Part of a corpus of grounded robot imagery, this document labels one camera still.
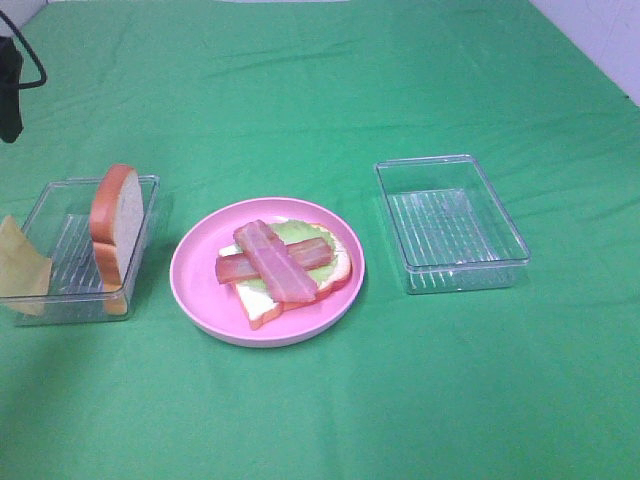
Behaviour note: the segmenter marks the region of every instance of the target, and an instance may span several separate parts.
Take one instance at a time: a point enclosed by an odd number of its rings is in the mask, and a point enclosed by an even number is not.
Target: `bacon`
[[[318,285],[287,252],[278,235],[262,220],[247,223],[233,232],[276,302],[312,302]]]
[[[322,267],[333,260],[331,246],[322,237],[291,243],[287,245],[287,253],[305,270]],[[218,257],[215,270],[219,283],[236,283],[260,278],[260,274],[244,253]]]

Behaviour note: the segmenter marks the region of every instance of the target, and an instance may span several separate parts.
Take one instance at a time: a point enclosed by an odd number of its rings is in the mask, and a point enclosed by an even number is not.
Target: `clear plastic container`
[[[410,294],[509,287],[529,249],[469,155],[375,165]]]
[[[151,240],[153,208],[159,178],[139,177],[144,203],[142,227],[135,243],[122,287],[102,291],[102,280],[93,256],[89,235],[89,212],[100,184],[99,178],[76,178],[46,185],[22,231],[42,255],[51,257],[53,267],[49,292],[43,296],[0,297],[0,304],[42,305],[42,315],[17,313],[17,325],[104,322],[124,320],[132,313],[131,298],[142,255]],[[125,299],[125,315],[108,315],[105,300]]]

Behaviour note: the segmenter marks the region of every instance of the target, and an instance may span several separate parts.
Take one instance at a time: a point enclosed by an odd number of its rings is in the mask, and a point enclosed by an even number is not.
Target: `black object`
[[[20,72],[24,61],[22,55],[16,49],[12,38],[0,37],[0,138],[7,143],[13,143],[22,132],[19,92],[26,88],[44,85],[47,81],[47,73],[20,30],[2,10],[0,10],[0,18],[9,25],[40,72],[39,80],[20,83]]]

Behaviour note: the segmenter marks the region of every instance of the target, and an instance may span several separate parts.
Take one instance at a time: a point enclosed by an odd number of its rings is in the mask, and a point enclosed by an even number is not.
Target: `plate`
[[[233,243],[236,228],[252,220],[270,223],[289,218],[320,223],[337,235],[351,254],[351,278],[321,302],[289,310],[258,330],[251,330],[232,287],[216,280],[217,252]],[[338,321],[358,295],[364,270],[360,240],[339,216],[305,200],[264,197],[234,203],[198,222],[178,244],[169,278],[176,301],[205,332],[235,345],[279,347],[307,340]]]

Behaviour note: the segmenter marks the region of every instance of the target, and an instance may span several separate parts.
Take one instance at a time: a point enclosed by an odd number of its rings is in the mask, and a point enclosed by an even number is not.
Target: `cheese slice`
[[[11,215],[0,224],[0,297],[46,295],[52,261],[40,255]],[[28,315],[42,315],[42,303],[7,303]]]

